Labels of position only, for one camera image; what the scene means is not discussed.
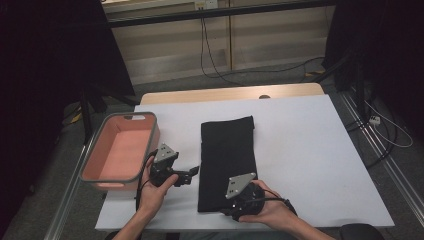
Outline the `pink basket with grey rim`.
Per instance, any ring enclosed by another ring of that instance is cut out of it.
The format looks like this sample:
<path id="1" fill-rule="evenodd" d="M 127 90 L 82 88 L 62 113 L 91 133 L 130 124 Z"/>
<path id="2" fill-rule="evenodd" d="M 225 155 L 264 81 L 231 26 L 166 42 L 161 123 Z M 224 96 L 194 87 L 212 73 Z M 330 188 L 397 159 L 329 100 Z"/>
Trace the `pink basket with grey rim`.
<path id="1" fill-rule="evenodd" d="M 135 190 L 143 161 L 157 149 L 159 138 L 152 112 L 109 115 L 89 143 L 81 180 L 99 190 Z"/>

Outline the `black metal stand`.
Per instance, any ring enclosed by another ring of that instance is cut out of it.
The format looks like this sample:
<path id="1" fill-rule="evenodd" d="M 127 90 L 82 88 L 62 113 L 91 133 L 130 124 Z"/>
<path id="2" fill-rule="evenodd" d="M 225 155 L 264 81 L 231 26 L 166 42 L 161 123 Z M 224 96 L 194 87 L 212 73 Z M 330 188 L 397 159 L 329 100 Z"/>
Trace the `black metal stand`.
<path id="1" fill-rule="evenodd" d="M 367 118 L 365 110 L 364 73 L 363 62 L 359 56 L 347 55 L 326 69 L 323 74 L 314 79 L 315 83 L 321 83 L 332 76 L 337 91 L 348 91 L 353 88 L 355 93 L 356 110 L 359 119 Z"/>
<path id="2" fill-rule="evenodd" d="M 91 83 L 84 85 L 80 93 L 80 107 L 85 133 L 85 144 L 87 144 L 90 138 L 93 136 L 90 108 L 93 108 L 96 113 L 104 113 L 107 110 L 107 104 L 103 99 L 104 96 L 112 97 L 113 99 L 129 106 L 137 105 L 135 100 L 132 100 L 127 96 L 119 94 L 116 91 L 112 91 L 99 84 Z"/>

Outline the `black tank top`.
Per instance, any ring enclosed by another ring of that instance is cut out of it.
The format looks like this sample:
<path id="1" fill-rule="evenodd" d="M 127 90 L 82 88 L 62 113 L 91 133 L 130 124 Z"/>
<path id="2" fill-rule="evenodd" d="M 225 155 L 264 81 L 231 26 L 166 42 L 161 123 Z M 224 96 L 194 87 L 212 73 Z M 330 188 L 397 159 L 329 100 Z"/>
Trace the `black tank top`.
<path id="1" fill-rule="evenodd" d="M 231 207 L 225 195 L 230 177 L 256 173 L 252 116 L 201 124 L 201 165 L 197 211 Z"/>

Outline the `white wall socket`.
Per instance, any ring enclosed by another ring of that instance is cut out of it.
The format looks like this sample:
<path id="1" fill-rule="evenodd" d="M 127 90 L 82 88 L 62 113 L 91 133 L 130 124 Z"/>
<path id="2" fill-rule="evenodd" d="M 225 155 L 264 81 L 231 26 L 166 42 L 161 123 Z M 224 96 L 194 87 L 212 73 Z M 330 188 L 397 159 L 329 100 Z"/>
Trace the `white wall socket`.
<path id="1" fill-rule="evenodd" d="M 194 6 L 196 10 L 217 9 L 218 0 L 195 0 Z"/>

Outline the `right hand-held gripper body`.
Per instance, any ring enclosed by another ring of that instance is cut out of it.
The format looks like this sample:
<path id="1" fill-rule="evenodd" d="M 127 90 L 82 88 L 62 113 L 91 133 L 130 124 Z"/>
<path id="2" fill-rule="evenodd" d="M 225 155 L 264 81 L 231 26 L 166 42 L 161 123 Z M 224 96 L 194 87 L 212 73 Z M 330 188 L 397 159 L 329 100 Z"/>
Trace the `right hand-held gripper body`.
<path id="1" fill-rule="evenodd" d="M 256 174 L 252 172 L 229 178 L 225 198 L 231 202 L 231 206 L 221 210 L 224 215 L 238 221 L 241 216 L 257 215 L 262 211 L 265 192 L 252 182 L 255 177 Z"/>

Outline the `person's left hand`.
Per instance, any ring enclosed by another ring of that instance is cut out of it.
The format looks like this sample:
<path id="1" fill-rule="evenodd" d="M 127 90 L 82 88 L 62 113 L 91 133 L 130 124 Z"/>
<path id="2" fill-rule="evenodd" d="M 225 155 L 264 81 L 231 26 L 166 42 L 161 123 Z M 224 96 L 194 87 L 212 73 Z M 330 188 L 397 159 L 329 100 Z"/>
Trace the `person's left hand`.
<path id="1" fill-rule="evenodd" d="M 153 185 L 150 181 L 150 168 L 152 162 L 153 158 L 150 157 L 146 163 L 141 179 L 142 188 L 139 194 L 140 200 L 137 214 L 140 215 L 142 219 L 152 219 L 156 215 L 162 206 L 168 189 L 178 180 L 178 176 L 174 174 L 168 177 L 161 186 L 156 187 Z"/>

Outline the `black horizontal bar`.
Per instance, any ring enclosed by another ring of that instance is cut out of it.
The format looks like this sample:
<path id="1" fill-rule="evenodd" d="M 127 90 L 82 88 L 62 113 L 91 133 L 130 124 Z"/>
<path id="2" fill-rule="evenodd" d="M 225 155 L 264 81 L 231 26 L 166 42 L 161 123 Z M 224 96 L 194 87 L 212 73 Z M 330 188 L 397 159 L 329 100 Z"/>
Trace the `black horizontal bar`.
<path id="1" fill-rule="evenodd" d="M 338 0 L 290 0 L 288 2 L 259 4 L 239 7 L 225 7 L 211 10 L 193 10 L 157 16 L 128 17 L 109 20 L 110 28 L 167 23 L 205 18 L 216 18 L 276 11 L 298 10 L 317 7 L 335 6 Z"/>

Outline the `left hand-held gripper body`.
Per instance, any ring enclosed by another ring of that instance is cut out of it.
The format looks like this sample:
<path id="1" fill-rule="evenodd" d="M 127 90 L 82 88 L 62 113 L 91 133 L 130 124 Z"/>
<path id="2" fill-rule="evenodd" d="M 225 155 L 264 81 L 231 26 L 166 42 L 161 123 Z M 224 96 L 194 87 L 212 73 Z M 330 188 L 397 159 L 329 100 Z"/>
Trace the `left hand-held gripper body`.
<path id="1" fill-rule="evenodd" d="M 194 169 L 190 169 L 189 171 L 177 171 L 173 169 L 173 164 L 178 156 L 179 153 L 171 149 L 165 143 L 162 143 L 158 147 L 150 167 L 150 181 L 154 186 L 160 187 L 174 174 L 178 176 L 177 181 L 174 183 L 175 187 L 191 184 L 192 177 L 194 176 Z"/>

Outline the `black curtain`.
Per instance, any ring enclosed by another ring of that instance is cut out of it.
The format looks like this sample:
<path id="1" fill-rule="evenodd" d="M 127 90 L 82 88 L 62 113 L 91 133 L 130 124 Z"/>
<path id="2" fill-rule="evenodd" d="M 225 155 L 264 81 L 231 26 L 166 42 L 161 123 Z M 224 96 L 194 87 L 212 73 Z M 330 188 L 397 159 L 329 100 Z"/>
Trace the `black curtain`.
<path id="1" fill-rule="evenodd" d="M 47 163 L 64 108 L 133 93 L 102 0 L 0 0 L 0 237 Z"/>
<path id="2" fill-rule="evenodd" d="M 424 141 L 424 0 L 336 0 L 322 66 L 345 56 Z"/>

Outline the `wooden table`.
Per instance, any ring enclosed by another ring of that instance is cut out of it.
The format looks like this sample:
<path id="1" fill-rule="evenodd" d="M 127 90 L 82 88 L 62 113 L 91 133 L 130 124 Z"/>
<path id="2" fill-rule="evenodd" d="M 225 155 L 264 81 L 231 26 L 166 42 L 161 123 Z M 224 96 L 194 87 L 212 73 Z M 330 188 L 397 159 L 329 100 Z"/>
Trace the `wooden table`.
<path id="1" fill-rule="evenodd" d="M 217 89 L 184 90 L 144 94 L 140 104 L 191 103 L 207 101 L 259 99 L 261 95 L 271 98 L 324 95 L 318 83 L 296 83 Z"/>

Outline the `person's right hand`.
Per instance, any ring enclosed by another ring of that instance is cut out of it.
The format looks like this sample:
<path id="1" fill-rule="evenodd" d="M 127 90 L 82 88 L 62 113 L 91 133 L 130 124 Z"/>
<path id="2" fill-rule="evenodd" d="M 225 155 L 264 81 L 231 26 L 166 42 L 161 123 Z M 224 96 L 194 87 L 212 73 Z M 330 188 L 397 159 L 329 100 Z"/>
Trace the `person's right hand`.
<path id="1" fill-rule="evenodd" d="M 284 202 L 280 201 L 280 194 L 271 190 L 264 181 L 253 180 L 253 183 L 262 188 L 265 192 L 265 196 L 269 197 L 270 200 L 265 202 L 260 213 L 257 215 L 241 216 L 239 221 L 243 223 L 261 223 L 274 230 L 287 231 L 288 221 L 296 217 L 296 215 Z"/>

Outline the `aluminium rail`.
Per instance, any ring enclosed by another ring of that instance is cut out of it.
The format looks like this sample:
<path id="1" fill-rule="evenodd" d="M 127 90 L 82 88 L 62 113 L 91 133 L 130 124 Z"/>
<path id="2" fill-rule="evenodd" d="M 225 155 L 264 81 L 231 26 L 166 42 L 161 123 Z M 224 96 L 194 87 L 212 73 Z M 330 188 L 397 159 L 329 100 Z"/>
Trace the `aluminium rail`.
<path id="1" fill-rule="evenodd" d="M 371 164 L 366 164 L 368 170 L 376 169 L 376 166 L 383 166 L 387 174 L 392 179 L 396 188 L 406 201 L 408 207 L 413 212 L 415 218 L 424 228 L 424 198 L 416 191 L 404 172 L 396 163 L 395 158 L 389 152 L 389 148 L 395 146 L 392 140 L 381 135 L 375 125 L 371 125 L 359 119 L 356 110 L 356 103 L 351 96 L 341 95 L 343 103 L 354 119 L 361 134 L 365 137 L 370 147 L 377 155 L 377 160 Z"/>
<path id="2" fill-rule="evenodd" d="M 69 162 L 70 177 L 43 240 L 89 240 L 103 234 L 95 224 L 103 203 L 103 192 L 80 179 L 87 145 L 72 136 L 60 142 L 60 160 Z"/>

